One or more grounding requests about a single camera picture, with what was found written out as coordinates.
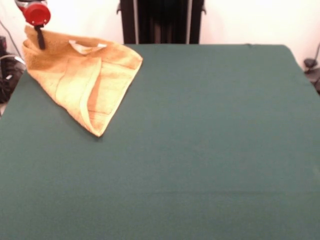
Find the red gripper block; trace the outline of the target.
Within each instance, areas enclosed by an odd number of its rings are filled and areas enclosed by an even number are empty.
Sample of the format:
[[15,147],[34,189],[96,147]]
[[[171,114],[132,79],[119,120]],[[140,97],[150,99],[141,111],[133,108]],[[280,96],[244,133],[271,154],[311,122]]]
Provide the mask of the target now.
[[41,50],[46,49],[42,28],[51,20],[51,12],[46,2],[31,2],[23,10],[27,23],[34,26],[37,33],[37,42]]

